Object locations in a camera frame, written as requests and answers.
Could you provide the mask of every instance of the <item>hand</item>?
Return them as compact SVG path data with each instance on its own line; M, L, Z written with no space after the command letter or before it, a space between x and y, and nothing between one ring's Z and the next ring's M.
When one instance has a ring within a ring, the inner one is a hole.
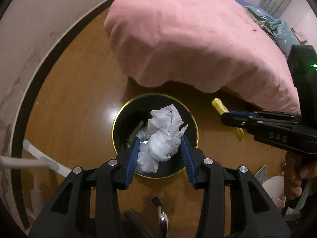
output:
M296 172L297 161L294 154L286 154L286 165L284 168L284 194L287 198L293 200L299 197L302 193L302 179L315 178L317 176L317 160L304 165L299 173ZM312 191L316 190L317 178L314 180Z

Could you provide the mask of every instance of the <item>folded clothes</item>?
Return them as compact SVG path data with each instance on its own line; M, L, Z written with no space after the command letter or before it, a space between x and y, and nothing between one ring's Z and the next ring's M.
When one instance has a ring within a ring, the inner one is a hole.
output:
M283 54L288 57L292 45L299 45L295 35L282 18L268 19L259 9L254 6L245 7L250 18L264 30L277 44Z
M252 6L247 6L245 9L250 18L275 42L275 37L271 29L267 26L267 18Z
M254 5L252 3L249 3L249 2L246 2L244 0L235 0L238 4L240 4L241 6L243 7L246 7L246 6L252 6L254 8L256 8L257 10L259 10L261 13L264 14L264 16L270 20L270 21L274 21L276 20L275 17L273 17L271 14L269 14L268 12L264 11L264 9L262 9L261 7L257 6L257 5Z

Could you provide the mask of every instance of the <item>gold rim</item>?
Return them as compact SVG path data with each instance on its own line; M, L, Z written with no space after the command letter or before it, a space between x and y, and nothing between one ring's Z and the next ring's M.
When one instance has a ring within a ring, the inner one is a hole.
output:
M164 96L164 97L168 97L172 100L175 100L176 102L180 103L187 111L188 113L190 114L191 118L193 119L194 121L194 124L195 124L195 127L196 127L196 133L197 133L197 141L196 141L196 148L198 148L198 140L199 140L199 134L198 134L198 126L197 126L197 123L196 123L196 120L194 118L194 116L192 115L192 113L189 111L189 109L179 100L177 100L176 98L174 97L171 97L169 95L166 95L166 94L162 94L162 93L155 93L155 92L152 92L152 93L145 93L145 94L142 94L142 95L138 95L132 99L130 99L128 102L126 102L123 107L121 107L121 109L119 110L119 112L117 113L116 117L115 117L115 120L114 120L114 123L112 125L112 132L111 132L111 136L112 136L112 145L114 147L114 150L116 152L116 154L118 154L117 150L116 150L116 147L115 147L115 141L114 141L114 129L115 129L115 123L119 117L119 114L121 113L121 111L128 105L130 104L132 101L140 98L140 97L144 97L144 96L149 96L149 95L160 95L160 96ZM174 175L177 175L179 174L181 171L184 171L185 167L183 167L182 169L180 169L179 171L177 171L176 173L172 174L172 175L169 175L169 176L165 176L165 177L149 177L149 176L144 176L140 173L137 173L135 172L137 175L139 176L142 176L142 177L145 177L145 178L149 178L149 179L164 179L164 178L168 178L168 177L171 177L171 176L174 176Z

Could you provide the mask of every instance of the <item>trash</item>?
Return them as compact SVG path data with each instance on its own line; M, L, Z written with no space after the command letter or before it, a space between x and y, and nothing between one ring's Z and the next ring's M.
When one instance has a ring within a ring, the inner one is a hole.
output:
M144 127L137 132L136 136L140 139L140 142L144 142L149 140L151 134L149 134L147 128Z
M131 147L132 141L134 139L135 136L137 136L139 138L138 135L136 135L139 130L142 128L144 124L144 121L140 121L139 124L137 125L137 127L133 130L133 132L130 134L130 136L128 137L127 141L126 141L126 147L129 149Z
M147 134L151 135L147 143L140 144L137 164L145 173L156 173L159 161L167 161L177 153L187 126L180 130L183 120L174 105L160 110L152 110L153 118L147 121Z
M140 152L137 157L137 165L144 173L156 173L159 167L159 161L151 156L147 143L147 141L146 143L140 143Z

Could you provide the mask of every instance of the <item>finger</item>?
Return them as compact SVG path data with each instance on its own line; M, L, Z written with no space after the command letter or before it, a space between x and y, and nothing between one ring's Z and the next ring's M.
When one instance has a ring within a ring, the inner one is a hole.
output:
M284 169L284 179L287 180L291 186L298 187L302 184L301 177L296 173L294 165L287 162Z
M302 194L301 187L293 187L287 180L284 182L284 195L285 197L293 200Z
M299 171L299 176L302 179L314 178L317 176L317 160L304 165Z

